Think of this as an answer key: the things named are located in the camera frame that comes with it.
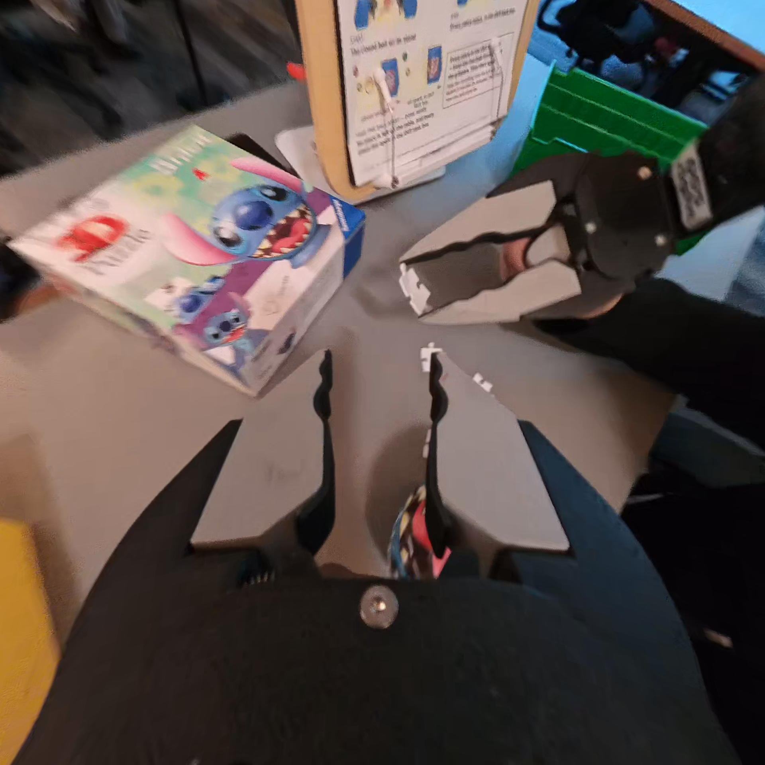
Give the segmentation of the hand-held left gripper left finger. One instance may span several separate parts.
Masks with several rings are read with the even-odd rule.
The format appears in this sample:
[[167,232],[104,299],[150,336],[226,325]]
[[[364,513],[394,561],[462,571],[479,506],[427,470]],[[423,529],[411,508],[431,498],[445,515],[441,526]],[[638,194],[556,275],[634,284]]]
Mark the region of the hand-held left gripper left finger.
[[332,387],[332,353],[322,349],[254,404],[190,539],[195,548],[320,551],[335,521]]

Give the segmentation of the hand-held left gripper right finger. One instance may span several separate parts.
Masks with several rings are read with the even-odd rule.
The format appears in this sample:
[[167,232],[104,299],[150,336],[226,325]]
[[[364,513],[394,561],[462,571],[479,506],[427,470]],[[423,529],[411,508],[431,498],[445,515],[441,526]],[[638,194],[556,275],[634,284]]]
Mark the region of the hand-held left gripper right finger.
[[563,554],[570,542],[515,414],[446,353],[432,355],[426,528],[439,557],[504,549]]

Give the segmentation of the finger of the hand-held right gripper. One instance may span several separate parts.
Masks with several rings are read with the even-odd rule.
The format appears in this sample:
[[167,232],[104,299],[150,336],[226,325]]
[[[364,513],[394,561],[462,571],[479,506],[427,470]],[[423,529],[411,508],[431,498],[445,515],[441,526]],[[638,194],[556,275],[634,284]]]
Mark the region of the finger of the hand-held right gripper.
[[503,272],[502,250],[500,275],[419,275],[432,291],[434,310],[418,318],[426,324],[515,323],[554,293],[581,293],[567,245],[534,242],[526,254],[530,263],[514,275]]
[[487,196],[400,259],[401,275],[500,275],[501,245],[544,231],[557,203],[551,180]]

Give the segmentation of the blue puzzle ball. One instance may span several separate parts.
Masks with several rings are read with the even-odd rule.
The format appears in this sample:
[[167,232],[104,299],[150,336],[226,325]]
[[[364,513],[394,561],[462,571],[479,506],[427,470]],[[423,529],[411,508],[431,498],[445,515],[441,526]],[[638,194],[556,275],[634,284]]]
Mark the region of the blue puzzle ball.
[[425,471],[431,440],[427,430],[422,449],[422,470],[413,483],[393,522],[387,548],[388,577],[400,581],[435,581],[440,578],[451,556],[435,555],[426,523]]

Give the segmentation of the cartoon print puzzle box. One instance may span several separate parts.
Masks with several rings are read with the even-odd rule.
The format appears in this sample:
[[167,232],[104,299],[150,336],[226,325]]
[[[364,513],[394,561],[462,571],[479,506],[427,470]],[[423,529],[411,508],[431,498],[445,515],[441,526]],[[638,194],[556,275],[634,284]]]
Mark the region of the cartoon print puzzle box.
[[198,126],[10,240],[73,300],[257,396],[361,255],[364,212]]

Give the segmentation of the person's right hand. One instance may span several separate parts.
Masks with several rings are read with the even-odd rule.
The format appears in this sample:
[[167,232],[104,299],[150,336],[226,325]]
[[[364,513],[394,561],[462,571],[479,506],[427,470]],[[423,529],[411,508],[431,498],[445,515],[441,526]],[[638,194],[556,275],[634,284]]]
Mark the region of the person's right hand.
[[572,291],[554,293],[545,305],[524,314],[524,320],[587,321],[612,310],[628,292],[615,292],[611,288],[597,288],[593,292],[574,294]]

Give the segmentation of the green plastic bin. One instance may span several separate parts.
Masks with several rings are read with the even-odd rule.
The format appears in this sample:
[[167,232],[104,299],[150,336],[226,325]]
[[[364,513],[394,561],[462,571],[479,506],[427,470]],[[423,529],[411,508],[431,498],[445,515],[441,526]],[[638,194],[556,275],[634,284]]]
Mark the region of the green plastic bin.
[[[542,158],[636,151],[669,163],[707,126],[579,70],[552,71],[509,179]],[[703,235],[680,241],[683,255]]]

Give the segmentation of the printed instruction sheet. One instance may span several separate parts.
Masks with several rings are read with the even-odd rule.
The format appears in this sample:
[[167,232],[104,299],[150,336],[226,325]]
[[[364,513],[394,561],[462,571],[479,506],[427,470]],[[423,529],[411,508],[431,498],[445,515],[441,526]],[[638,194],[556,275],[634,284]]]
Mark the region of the printed instruction sheet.
[[538,2],[334,2],[349,173],[406,185],[490,140]]

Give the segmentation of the blue chair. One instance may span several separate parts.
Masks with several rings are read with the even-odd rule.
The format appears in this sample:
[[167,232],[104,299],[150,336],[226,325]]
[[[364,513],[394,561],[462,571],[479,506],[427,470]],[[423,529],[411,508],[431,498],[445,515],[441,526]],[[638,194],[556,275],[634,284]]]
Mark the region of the blue chair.
[[651,456],[706,486],[764,483],[762,449],[686,408],[668,415]]

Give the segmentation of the wooden document stand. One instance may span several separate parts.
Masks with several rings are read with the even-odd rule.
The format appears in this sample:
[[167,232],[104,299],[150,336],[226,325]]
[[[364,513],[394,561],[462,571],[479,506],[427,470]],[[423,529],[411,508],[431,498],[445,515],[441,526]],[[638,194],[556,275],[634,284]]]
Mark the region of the wooden document stand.
[[[533,25],[530,27],[528,46],[536,25],[539,5],[535,10]],[[473,148],[472,151],[454,158],[449,164],[439,167],[427,175],[417,177],[413,182],[406,185],[385,186],[383,188],[378,188],[374,184],[357,186],[351,180],[349,173],[334,1],[295,2],[295,12],[298,19],[302,64],[307,76],[304,84],[308,90],[311,125],[278,134],[277,146],[282,155],[288,159],[288,162],[308,182],[309,186],[325,190],[351,204],[363,204],[378,196],[427,183],[440,177],[445,168],[452,162],[487,145],[494,138],[511,109],[512,102],[506,116],[492,130],[490,140]]]

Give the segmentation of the yellow plastic bin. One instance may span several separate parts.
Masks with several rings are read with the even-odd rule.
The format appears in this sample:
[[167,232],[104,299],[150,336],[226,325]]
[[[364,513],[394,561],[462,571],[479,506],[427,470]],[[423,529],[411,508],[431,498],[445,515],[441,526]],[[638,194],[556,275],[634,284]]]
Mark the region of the yellow plastic bin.
[[2,519],[2,764],[13,762],[37,721],[60,655],[31,530]]

